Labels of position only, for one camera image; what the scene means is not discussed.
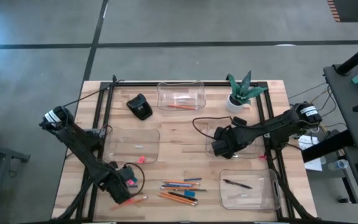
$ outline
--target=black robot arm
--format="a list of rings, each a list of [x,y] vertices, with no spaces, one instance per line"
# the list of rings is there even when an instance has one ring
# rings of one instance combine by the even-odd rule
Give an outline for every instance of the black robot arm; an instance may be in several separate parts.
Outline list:
[[[279,149],[288,142],[289,136],[318,127],[321,120],[317,109],[307,102],[298,103],[280,116],[252,126],[247,126],[247,121],[234,117],[234,128],[218,127],[215,130],[216,141],[212,142],[212,148],[215,156],[230,159],[235,152],[252,144],[256,137],[267,134],[270,137],[270,147]]]
[[[134,177],[131,167],[118,168],[115,162],[105,163],[93,155],[103,144],[105,129],[84,131],[74,123],[73,115],[64,107],[58,106],[49,111],[40,123],[42,129],[52,133],[64,143],[85,165],[94,184],[107,190],[116,203],[130,199],[126,181]]]

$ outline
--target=clear plastic container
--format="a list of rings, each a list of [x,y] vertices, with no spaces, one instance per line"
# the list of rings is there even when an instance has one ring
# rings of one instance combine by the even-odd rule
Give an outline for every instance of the clear plastic container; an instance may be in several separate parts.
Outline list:
[[[162,111],[172,114],[192,114],[200,112],[206,105],[204,83],[159,83],[157,85],[158,103]]]
[[[206,119],[205,122],[207,122],[207,128],[205,133],[208,136],[214,136],[215,130],[217,127],[226,127],[231,123],[231,120],[228,119],[219,119],[219,120],[213,120],[213,119]],[[214,139],[207,138],[205,142],[205,149],[208,154],[214,155],[214,151],[212,148],[211,143],[215,141]],[[236,158],[244,158],[244,159],[255,159],[258,158],[261,154],[264,153],[264,141],[263,137],[257,137],[251,145],[248,145],[243,150],[240,150],[235,153]]]
[[[106,136],[103,159],[106,162],[138,163],[144,157],[145,164],[158,158],[160,132],[157,129],[122,129],[113,127]]]
[[[252,189],[228,184],[230,180]],[[274,171],[222,170],[220,194],[222,206],[228,210],[276,210],[280,208],[280,193]]]

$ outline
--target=concrete floor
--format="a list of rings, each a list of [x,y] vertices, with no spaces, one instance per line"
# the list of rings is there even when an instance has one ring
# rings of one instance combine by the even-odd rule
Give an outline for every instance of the concrete floor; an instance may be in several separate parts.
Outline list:
[[[101,5],[102,0],[1,0],[0,44],[90,44]],[[358,23],[334,22],[325,0],[111,0],[99,42],[265,40],[358,40]],[[89,79],[115,74],[126,80],[222,80],[252,70],[253,79],[284,80],[292,96],[324,82],[324,66],[357,51],[358,45],[98,49]],[[89,53],[0,50],[0,145],[32,155],[24,166],[12,164],[18,176],[6,179],[0,223],[50,218],[65,147],[38,123],[54,106],[77,99]],[[323,89],[290,102],[310,100]],[[321,107],[325,99],[315,104]],[[329,102],[322,113],[331,108]],[[323,124],[341,121],[337,110]],[[344,207],[328,197],[332,189],[343,189],[341,182],[310,184],[321,218],[358,222],[358,205]],[[338,213],[342,208],[346,212]]]

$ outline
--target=pencil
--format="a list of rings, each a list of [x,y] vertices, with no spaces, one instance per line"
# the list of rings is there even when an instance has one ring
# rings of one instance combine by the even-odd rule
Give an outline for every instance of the pencil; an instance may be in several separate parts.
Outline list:
[[[195,203],[195,204],[198,204],[197,201],[192,201],[190,199],[187,199],[187,198],[183,198],[183,197],[179,197],[177,195],[172,195],[172,194],[169,194],[169,193],[166,193],[166,192],[160,192],[160,194],[162,195],[166,195],[166,196],[169,196],[169,197],[174,197],[174,198],[177,198],[177,199],[180,199],[180,200],[183,200],[183,201],[186,201],[186,202],[190,202],[190,203]]]
[[[193,185],[199,185],[199,183],[196,182],[189,182],[189,181],[178,181],[178,180],[163,180],[165,183],[176,183],[176,184],[193,184]]]
[[[182,105],[168,105],[169,107],[174,107],[174,108],[181,108],[181,109],[188,109],[188,110],[195,110],[195,107],[192,106],[182,106]]]
[[[115,210],[115,209],[117,209],[117,208],[121,208],[121,207],[124,206],[124,205],[130,205],[130,204],[135,204],[135,203],[141,202],[141,201],[145,200],[146,198],[147,198],[147,196],[144,196],[144,197],[142,197],[142,198],[139,198],[139,199],[136,199],[136,200],[133,200],[133,201],[130,201],[130,202],[124,202],[124,203],[122,203],[122,204],[120,204],[120,205],[115,205],[115,206],[113,206],[113,207],[111,208],[111,210]]]
[[[183,190],[197,190],[196,187],[161,187],[161,189],[173,190],[173,189],[183,189]]]
[[[181,194],[178,194],[178,193],[175,193],[175,192],[168,192],[168,194],[175,195],[175,196],[178,196],[178,197],[183,197],[185,199],[188,199],[188,200],[191,200],[191,201],[194,201],[194,202],[198,201],[197,198],[186,196],[186,195],[181,195]]]
[[[171,200],[174,200],[174,201],[176,201],[176,202],[181,202],[181,203],[185,203],[185,204],[192,205],[192,206],[195,206],[195,205],[196,205],[195,203],[190,203],[190,202],[182,201],[182,200],[177,199],[177,198],[174,198],[174,197],[172,197],[172,196],[167,196],[167,195],[163,195],[163,194],[158,194],[157,196],[163,197],[163,198],[166,198],[166,199],[171,199]]]

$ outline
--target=black pen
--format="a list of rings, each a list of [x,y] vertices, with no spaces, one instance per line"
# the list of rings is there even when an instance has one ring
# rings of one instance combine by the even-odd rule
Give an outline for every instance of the black pen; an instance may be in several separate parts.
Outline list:
[[[178,196],[178,197],[182,197],[182,198],[185,198],[185,199],[188,199],[188,200],[192,200],[194,202],[197,202],[198,200],[196,198],[193,198],[193,197],[190,197],[190,196],[186,196],[186,195],[181,195],[181,194],[177,194],[175,192],[168,192],[168,194],[170,195],[175,195],[175,196]]]
[[[231,180],[223,179],[223,181],[225,181],[228,184],[237,185],[237,186],[247,188],[247,189],[252,189],[252,187],[249,187],[248,185],[240,184],[240,183],[237,183],[237,182],[234,182],[234,181],[231,181]]]

